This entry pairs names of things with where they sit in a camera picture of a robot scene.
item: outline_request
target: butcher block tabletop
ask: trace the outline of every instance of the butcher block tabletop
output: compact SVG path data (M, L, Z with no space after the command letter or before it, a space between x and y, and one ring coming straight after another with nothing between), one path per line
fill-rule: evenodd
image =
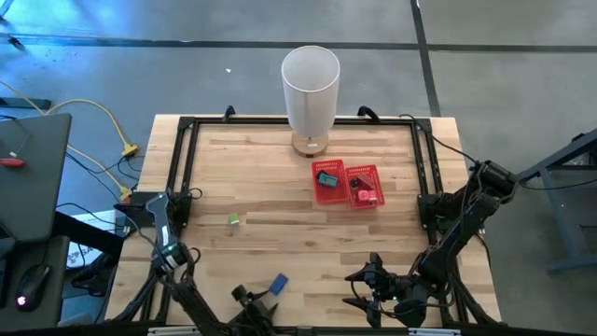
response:
M180 117L155 117L139 191L165 190ZM439 140L461 147L455 119L431 118L431 124ZM190 187L201 189L203 195L192 202L182 238L188 247L201 251L195 282L220 321L228 322L241 311L230 295L236 286L257 293L267 290L276 275L283 273L289 281L282 293L264 300L268 306L279 303L273 316L275 326L368 326L364 312L342 303L342 298L353 296L343 278L360 270L369 252L380 253L388 272L405 274L428 246L417 215L420 190L410 128L336 125L329 132L326 154L314 159L295 153L290 135L287 125L200 127ZM178 188L189 137L183 142ZM426 172L430 172L423 135L421 140ZM465 161L438 144L436 150L443 187L456 191L467 180ZM317 203L311 163L336 159L342 159L345 167L375 164L385 205L352 210L349 203ZM428 185L435 192L431 180ZM239 215L241 223L236 228L229 224L231 214ZM155 234L152 228L143 232ZM137 234L124 242L105 318L116 316L134 297L147 277L150 256L151 246ZM473 296L491 317L500 320L490 267L479 240L469 242L458 264ZM356 290L370 294L363 284L357 284ZM158 311L160 294L158 287L151 317ZM384 307L391 310L393 305L387 302ZM167 324L192 323L172 301ZM382 325L402 326L388 317ZM423 326L440 325L438 308L428 308Z

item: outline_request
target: green object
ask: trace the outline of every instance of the green object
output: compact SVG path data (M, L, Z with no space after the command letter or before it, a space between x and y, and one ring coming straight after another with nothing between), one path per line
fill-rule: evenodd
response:
M228 220L230 225L239 225L241 224L241 220L239 219L239 215L238 214L232 214L230 216L228 216Z

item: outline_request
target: computer mouse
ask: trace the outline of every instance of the computer mouse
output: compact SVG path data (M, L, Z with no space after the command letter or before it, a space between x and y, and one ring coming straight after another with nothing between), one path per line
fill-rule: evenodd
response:
M41 302L44 296L44 286L48 280L49 266L37 264L25 271L17 287L15 300L17 309L22 312L31 312Z

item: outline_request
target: red container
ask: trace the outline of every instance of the red container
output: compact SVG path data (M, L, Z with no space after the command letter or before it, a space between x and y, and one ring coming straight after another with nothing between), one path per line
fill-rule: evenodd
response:
M356 178L359 174L365 174L373 180L375 183L375 192L377 194L377 203L360 202L358 200L358 191L365 190L362 187L350 188L350 181ZM346 181L349 185L349 194L351 199L351 207L353 209L367 209L379 205L385 204L383 198L382 183L380 182L380 176L377 174L377 167L375 164L360 166L360 167L348 167L346 168Z
M342 160L316 161L311 163L315 199L318 203L334 203L348 201L348 180ZM336 187L326 187L317 183L317 175L324 171L338 178Z

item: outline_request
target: floor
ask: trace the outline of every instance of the floor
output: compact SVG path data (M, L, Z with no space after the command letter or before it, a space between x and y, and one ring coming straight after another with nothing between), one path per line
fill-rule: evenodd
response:
M428 64L426 49L417 50L422 31L415 29L412 4L420 6ZM345 42L346 48L334 49L342 70L339 114L368 105L381 115L456 117L465 151L519 172L597 124L597 53L595 47L581 53L517 46L594 46L595 15L592 0L14 0L0 33L133 41L124 41L129 47L84 47L25 36L31 42L25 52L0 45L0 74L30 97L102 103L142 146L158 113L223 113L227 105L241 114L284 113L279 69L290 49L153 48L141 39L179 47L187 43L181 41ZM351 49L355 42L393 47ZM435 51L446 44L475 47ZM483 45L508 45L514 52L489 52ZM106 164L118 160L121 143L104 114L88 105L62 112L74 116L71 143ZM99 211L113 200L69 161L60 202ZM521 189L486 226L504 321L597 330L597 270L545 273L565 254L543 192ZM101 301L68 299L63 315L81 305L96 315Z

